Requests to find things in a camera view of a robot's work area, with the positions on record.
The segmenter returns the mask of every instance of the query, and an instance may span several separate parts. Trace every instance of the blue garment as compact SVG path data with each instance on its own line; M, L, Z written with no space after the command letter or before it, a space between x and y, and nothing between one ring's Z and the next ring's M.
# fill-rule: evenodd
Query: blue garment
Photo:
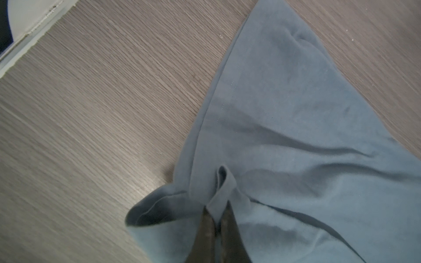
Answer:
M173 176L126 218L152 262L184 262L227 200L256 263L421 262L421 161L283 0L238 31Z

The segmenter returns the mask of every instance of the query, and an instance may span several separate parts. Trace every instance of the blue fabric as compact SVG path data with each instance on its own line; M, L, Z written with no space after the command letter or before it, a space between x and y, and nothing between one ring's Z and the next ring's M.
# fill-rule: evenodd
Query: blue fabric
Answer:
M230 200L253 262L421 262L421 162L388 133L283 0L229 47L172 184L135 205L152 262L184 262Z

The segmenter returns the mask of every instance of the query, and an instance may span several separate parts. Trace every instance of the blue cloth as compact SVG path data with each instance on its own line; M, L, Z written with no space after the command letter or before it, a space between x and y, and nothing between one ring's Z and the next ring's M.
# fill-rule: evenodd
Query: blue cloth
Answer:
M231 201L253 262L421 262L421 162L283 0L229 47L172 184L128 213L152 262L184 262L203 206Z

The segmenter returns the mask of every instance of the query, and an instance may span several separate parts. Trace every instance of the wood grain surface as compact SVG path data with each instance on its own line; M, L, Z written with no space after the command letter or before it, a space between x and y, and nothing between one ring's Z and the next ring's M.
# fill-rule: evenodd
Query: wood grain surface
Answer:
M80 0L0 80L0 261L148 262L129 208L171 181L255 0ZM421 2L289 0L421 157Z

